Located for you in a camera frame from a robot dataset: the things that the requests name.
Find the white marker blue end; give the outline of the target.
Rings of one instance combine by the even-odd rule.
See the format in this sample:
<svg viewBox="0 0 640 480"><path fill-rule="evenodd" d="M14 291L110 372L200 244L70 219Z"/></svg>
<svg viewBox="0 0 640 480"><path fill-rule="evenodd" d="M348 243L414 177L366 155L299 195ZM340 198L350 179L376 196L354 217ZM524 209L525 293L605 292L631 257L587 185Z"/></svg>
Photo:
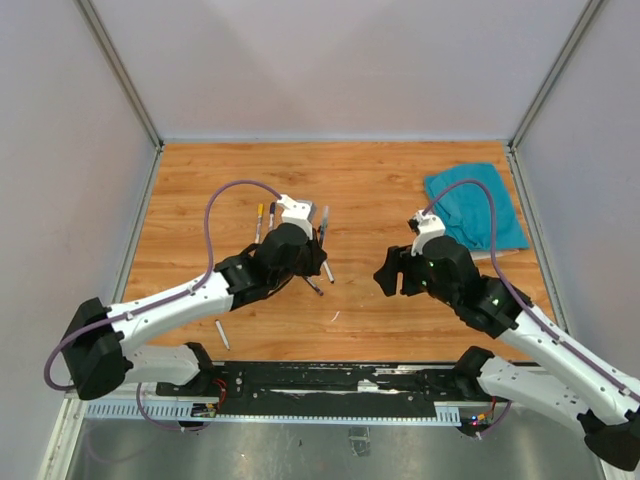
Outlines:
<svg viewBox="0 0 640 480"><path fill-rule="evenodd" d="M276 203L272 202L269 206L269 216L268 216L268 232L274 230L275 227L275 215L276 215Z"/></svg>

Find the yellow capped white marker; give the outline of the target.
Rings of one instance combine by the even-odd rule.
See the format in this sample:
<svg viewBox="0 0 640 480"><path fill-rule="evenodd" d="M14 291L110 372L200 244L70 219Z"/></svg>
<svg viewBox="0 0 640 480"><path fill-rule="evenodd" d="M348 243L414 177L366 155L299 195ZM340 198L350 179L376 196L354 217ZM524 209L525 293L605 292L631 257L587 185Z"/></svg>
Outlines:
<svg viewBox="0 0 640 480"><path fill-rule="evenodd" d="M260 203L257 208L257 222L256 222L256 231L255 231L255 237L254 237L254 243L256 244L259 244L261 241L264 209L265 209L265 205L263 203Z"/></svg>

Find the small white pen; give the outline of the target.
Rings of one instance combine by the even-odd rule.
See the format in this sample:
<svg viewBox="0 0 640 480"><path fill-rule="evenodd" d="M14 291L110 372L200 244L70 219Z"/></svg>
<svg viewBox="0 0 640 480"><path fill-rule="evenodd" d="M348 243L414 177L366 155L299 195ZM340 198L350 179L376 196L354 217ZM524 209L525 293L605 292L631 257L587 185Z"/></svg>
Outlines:
<svg viewBox="0 0 640 480"><path fill-rule="evenodd" d="M225 331L224 331L224 328L223 328L223 326L222 326L222 323L221 323L219 320L217 320L217 319L216 319L216 320L215 320L215 325L216 325L216 329L217 329L217 331L218 331L218 334L219 334L219 336L220 336L220 339L221 339L221 341L222 341L222 343L223 343L223 345L224 345L225 349L226 349L227 351L230 351L230 350L231 350L231 346L230 346L230 343L229 343L228 337L227 337L227 335L226 335L226 333L225 333Z"/></svg>

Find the purple gel pen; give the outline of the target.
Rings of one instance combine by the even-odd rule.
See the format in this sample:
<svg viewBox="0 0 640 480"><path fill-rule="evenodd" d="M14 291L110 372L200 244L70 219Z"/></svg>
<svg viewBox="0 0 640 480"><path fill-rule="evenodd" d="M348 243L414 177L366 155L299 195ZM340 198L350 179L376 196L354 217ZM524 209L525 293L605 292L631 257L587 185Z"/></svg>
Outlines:
<svg viewBox="0 0 640 480"><path fill-rule="evenodd" d="M320 289L320 287L311 280L310 277L304 277L305 282L317 293L319 296L323 296L324 292Z"/></svg>

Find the dark blue-green gel pen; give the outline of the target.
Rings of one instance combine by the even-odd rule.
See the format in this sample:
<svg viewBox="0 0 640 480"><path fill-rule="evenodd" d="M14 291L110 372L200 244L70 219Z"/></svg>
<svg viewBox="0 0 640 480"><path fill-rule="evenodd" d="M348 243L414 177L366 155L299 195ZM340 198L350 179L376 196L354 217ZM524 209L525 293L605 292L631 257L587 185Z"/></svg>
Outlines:
<svg viewBox="0 0 640 480"><path fill-rule="evenodd" d="M319 240L319 245L320 246L324 245L324 240L325 240L326 232L327 232L327 228L328 228L328 221L329 221L329 206L326 205L323 208L321 224L320 224L320 227L318 229L318 240Z"/></svg>

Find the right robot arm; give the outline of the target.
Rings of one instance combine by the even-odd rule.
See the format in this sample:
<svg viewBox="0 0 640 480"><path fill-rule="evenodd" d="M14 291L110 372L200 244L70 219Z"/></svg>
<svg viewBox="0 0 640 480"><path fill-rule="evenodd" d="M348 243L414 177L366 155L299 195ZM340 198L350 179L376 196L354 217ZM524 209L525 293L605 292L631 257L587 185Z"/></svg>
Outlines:
<svg viewBox="0 0 640 480"><path fill-rule="evenodd" d="M527 374L473 347L453 375L455 392L486 392L521 403L582 434L589 450L625 471L639 465L639 381L559 328L507 281L483 275L469 250L448 236L420 252L392 246L373 275L386 296L427 293L468 327L530 356L549 378Z"/></svg>

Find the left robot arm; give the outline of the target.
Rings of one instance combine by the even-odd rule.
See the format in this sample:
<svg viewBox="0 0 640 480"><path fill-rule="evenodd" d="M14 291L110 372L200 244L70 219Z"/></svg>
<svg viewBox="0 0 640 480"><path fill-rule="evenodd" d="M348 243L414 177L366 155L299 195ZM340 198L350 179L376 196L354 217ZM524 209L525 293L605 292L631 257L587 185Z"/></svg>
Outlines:
<svg viewBox="0 0 640 480"><path fill-rule="evenodd" d="M77 308L62 341L73 388L82 400L101 398L126 383L181 385L207 393L214 371L196 347L151 347L149 341L192 321L262 301L294 276L321 272L327 254L317 234L283 223L259 244L158 294L105 306L94 297Z"/></svg>

